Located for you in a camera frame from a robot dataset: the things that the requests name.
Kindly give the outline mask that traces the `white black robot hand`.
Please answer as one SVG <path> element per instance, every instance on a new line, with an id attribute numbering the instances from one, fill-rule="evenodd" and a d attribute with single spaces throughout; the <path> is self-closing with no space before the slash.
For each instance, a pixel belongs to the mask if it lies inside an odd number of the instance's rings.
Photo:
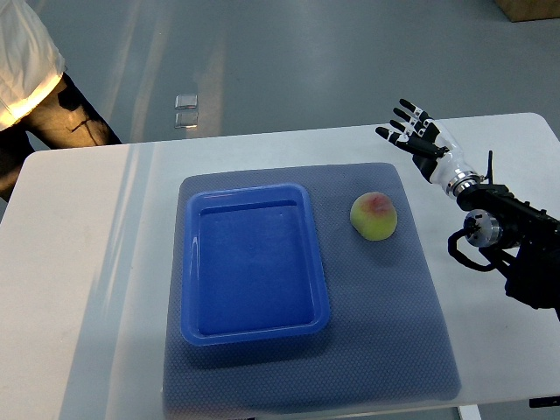
<path id="1" fill-rule="evenodd" d="M 378 136 L 408 152 L 423 178 L 451 198 L 482 182 L 483 177 L 466 163 L 459 143 L 441 122 L 410 101 L 401 99 L 399 104 L 393 109 L 398 119 L 391 120 L 388 127 L 376 128 Z"/>

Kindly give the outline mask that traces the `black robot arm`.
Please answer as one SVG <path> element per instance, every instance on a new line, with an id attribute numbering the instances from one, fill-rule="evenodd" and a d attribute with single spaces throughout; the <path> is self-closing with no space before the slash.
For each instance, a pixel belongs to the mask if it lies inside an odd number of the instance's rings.
<path id="1" fill-rule="evenodd" d="M 498 270 L 508 297 L 558 312 L 559 220 L 494 183 L 492 152 L 486 176 L 462 178 L 453 193 L 467 215 L 448 238 L 449 255 L 471 270 Z"/>

